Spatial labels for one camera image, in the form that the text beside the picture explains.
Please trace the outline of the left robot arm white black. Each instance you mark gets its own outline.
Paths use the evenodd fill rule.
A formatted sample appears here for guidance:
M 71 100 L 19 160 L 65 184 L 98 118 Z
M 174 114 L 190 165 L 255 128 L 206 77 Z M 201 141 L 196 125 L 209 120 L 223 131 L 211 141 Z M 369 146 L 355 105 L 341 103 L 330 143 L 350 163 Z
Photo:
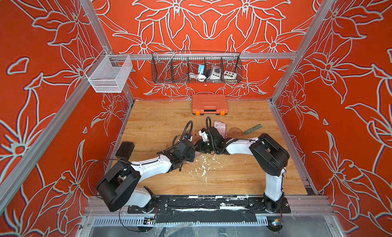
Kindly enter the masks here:
M 129 161 L 135 145 L 132 142 L 122 142 L 115 155 L 117 162 L 96 186 L 109 211 L 115 212 L 125 205 L 151 211 L 156 197 L 148 187 L 139 187 L 138 184 L 155 175 L 180 170 L 184 163 L 194 162 L 192 130 L 193 122 L 189 121 L 179 141 L 158 152 L 156 157 L 144 161 Z

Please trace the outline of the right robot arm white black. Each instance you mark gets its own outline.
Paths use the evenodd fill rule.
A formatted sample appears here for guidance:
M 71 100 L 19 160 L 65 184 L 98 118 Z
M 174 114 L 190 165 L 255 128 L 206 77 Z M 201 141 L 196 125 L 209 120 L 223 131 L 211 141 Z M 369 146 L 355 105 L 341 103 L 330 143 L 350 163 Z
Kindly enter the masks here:
M 199 135 L 201 139 L 196 143 L 197 152 L 254 156 L 266 173 L 264 209 L 270 213 L 281 211 L 284 199 L 283 177 L 290 155 L 279 143 L 268 134 L 251 139 L 224 139 L 217 128 L 212 126 L 210 117 L 206 118 L 206 127 L 199 131 Z

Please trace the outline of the green straight ruler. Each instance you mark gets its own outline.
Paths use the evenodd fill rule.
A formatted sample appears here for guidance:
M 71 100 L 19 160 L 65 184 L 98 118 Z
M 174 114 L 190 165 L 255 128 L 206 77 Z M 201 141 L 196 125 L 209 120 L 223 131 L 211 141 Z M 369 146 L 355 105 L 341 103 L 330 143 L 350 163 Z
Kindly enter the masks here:
M 255 125 L 252 128 L 243 131 L 243 135 L 249 135 L 249 134 L 254 133 L 255 131 L 257 131 L 261 128 L 263 128 L 263 126 L 261 124 Z

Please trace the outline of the clear brown protractor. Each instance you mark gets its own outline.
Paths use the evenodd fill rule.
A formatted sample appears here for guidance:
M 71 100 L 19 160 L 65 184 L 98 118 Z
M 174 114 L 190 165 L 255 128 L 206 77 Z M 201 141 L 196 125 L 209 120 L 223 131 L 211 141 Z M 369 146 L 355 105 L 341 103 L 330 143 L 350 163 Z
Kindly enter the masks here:
M 237 127 L 232 127 L 228 131 L 229 136 L 234 136 L 234 137 L 242 137 L 244 135 L 243 131 Z

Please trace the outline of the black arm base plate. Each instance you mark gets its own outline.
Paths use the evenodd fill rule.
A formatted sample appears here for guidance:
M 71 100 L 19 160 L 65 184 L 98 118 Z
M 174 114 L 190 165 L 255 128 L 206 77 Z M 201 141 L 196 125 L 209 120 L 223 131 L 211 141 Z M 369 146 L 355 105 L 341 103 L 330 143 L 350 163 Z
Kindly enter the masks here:
M 176 211 L 234 210 L 254 214 L 290 214 L 288 200 L 277 203 L 264 200 L 262 195 L 158 195 L 152 204 L 152 213 Z

